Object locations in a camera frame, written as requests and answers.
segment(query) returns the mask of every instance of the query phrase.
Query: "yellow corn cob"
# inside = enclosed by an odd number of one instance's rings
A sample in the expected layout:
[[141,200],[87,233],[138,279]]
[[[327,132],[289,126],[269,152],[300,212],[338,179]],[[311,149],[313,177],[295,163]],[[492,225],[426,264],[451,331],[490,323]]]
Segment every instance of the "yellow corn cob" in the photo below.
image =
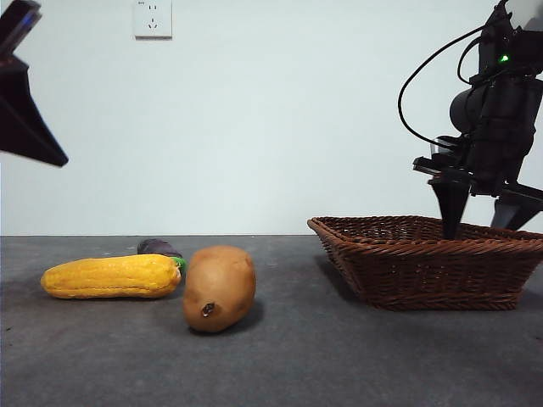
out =
[[181,281],[176,262],[161,254],[82,259],[46,270],[42,287],[57,298],[158,298]]

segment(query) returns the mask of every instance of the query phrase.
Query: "gray floor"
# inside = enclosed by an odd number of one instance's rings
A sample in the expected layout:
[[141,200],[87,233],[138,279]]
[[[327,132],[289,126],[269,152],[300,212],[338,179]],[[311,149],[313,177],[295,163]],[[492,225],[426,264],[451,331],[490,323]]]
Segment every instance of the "gray floor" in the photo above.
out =
[[187,258],[248,250],[249,315],[220,335],[191,332],[183,285],[160,300],[50,298],[48,267],[133,254],[141,238],[3,239],[2,406],[543,404],[541,272],[514,311],[395,313],[360,304],[316,237],[167,239]]

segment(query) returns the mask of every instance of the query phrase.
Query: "wicker basket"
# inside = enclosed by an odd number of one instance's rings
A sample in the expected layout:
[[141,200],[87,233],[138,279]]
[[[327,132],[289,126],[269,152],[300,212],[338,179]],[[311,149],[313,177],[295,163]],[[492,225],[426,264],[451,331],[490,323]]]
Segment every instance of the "wicker basket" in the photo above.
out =
[[377,308],[515,309],[543,260],[543,235],[460,224],[442,240],[441,220],[422,216],[308,220],[358,298]]

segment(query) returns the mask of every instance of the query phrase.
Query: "brown potato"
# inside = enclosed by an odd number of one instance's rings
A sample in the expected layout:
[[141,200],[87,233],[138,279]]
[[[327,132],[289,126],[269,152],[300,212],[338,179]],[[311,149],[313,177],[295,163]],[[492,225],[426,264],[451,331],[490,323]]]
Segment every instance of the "brown potato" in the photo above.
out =
[[247,252],[233,246],[203,248],[189,262],[185,321],[197,331],[222,331],[249,312],[255,291],[255,268]]

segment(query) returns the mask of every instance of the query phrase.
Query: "wall socket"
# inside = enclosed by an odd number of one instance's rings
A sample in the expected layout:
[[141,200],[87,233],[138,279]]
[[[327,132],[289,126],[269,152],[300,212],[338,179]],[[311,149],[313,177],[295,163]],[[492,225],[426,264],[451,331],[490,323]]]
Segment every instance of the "wall socket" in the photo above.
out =
[[136,38],[172,37],[171,0],[136,0],[132,17]]

